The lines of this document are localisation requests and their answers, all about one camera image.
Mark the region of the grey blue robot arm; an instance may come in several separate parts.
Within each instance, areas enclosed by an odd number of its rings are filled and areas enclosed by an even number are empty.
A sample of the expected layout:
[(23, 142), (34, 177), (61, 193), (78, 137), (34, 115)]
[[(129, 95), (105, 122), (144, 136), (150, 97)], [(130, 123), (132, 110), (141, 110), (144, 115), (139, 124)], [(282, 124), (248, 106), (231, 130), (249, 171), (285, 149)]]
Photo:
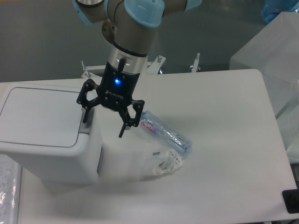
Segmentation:
[(92, 108), (102, 105), (118, 112), (123, 126), (119, 137), (137, 127), (145, 102), (132, 98), (154, 36), (162, 19), (201, 4), (200, 0), (74, 0), (74, 8), (86, 25), (108, 20), (115, 27), (112, 48), (100, 84), (87, 79), (77, 103), (86, 123)]

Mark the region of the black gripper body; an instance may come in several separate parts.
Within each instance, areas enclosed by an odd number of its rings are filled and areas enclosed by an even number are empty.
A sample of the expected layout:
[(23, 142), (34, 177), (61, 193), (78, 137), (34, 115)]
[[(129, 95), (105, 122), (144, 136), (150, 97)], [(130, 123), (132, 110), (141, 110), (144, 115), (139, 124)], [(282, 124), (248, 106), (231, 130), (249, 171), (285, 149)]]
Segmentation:
[(101, 83), (96, 89), (103, 107), (113, 111), (119, 111), (117, 106), (126, 111), (132, 103), (132, 95), (140, 76), (139, 73), (133, 74), (124, 71), (125, 61), (119, 61), (115, 68), (110, 63), (106, 64)]

